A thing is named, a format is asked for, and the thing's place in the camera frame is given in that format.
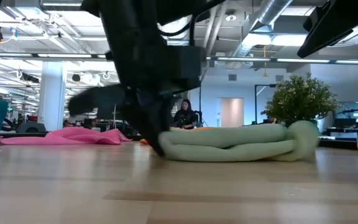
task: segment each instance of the woman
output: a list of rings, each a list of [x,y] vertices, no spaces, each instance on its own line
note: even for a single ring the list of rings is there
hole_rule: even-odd
[[[173,117],[175,126],[183,129],[193,129],[196,126],[197,114],[191,110],[190,100],[184,99],[181,108]]]

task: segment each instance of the orange object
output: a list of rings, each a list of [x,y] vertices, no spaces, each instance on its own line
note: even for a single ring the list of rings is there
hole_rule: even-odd
[[[215,129],[215,128],[211,128],[211,127],[201,127],[201,128],[190,129],[190,130],[187,130],[187,131],[193,131],[193,130],[208,130],[208,129]],[[142,144],[142,145],[148,145],[149,142],[148,142],[146,139],[141,139],[141,140],[140,140],[140,144]]]

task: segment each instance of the exposed ceiling duct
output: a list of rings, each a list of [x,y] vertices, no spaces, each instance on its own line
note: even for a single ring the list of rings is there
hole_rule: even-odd
[[[244,40],[239,44],[237,49],[231,54],[232,57],[245,57],[253,47],[252,44],[244,43],[250,32],[272,32],[274,22],[281,13],[291,4],[293,0],[264,0],[260,9],[246,17],[243,26]],[[240,62],[229,62],[226,64],[227,69],[241,68]]]

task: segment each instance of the door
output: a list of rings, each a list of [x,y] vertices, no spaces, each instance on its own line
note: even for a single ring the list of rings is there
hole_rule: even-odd
[[[221,127],[233,128],[244,125],[244,99],[221,99]]]

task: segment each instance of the ceiling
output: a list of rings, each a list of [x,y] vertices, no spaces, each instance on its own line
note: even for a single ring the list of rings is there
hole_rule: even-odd
[[[44,7],[52,11],[41,11],[36,7],[1,7],[0,27],[3,39],[0,43],[0,52],[26,52],[26,53],[69,53],[69,54],[103,54],[109,50],[101,19],[83,11],[53,11],[62,10],[61,7],[51,6],[54,4],[78,5],[78,0],[44,0]],[[215,39],[208,42],[211,47],[211,55],[231,55],[244,39],[244,21],[247,15],[251,15],[260,9],[262,0],[229,1],[227,10],[234,10],[236,19],[227,21],[223,16],[222,23],[217,25],[220,11],[215,17],[213,30],[217,30]],[[306,34],[301,25],[315,6],[320,6],[325,0],[295,0],[288,6],[274,24],[271,38],[276,35]],[[187,18],[176,21],[162,27],[166,32],[179,30],[187,23]],[[208,30],[209,19],[196,24],[195,42],[203,46],[204,38]],[[183,45],[188,40],[188,34],[179,35],[169,39],[169,44]],[[298,58],[297,46],[266,45],[265,47],[254,46],[249,52],[253,57],[280,57]],[[309,58],[329,59],[358,59],[358,34],[340,43],[335,47],[327,47]],[[112,62],[66,62],[68,69],[68,84],[70,86],[108,85],[118,82],[114,63]],[[242,69],[264,68],[290,68],[289,63],[263,63],[254,62]],[[24,85],[20,80],[18,70],[40,79],[42,62],[36,60],[1,60],[0,59],[0,84]],[[72,75],[79,74],[84,79],[73,82]],[[9,93],[17,92],[17,97],[23,95],[34,96],[39,94],[38,88],[8,88]],[[67,93],[78,93],[81,89],[72,88]]]

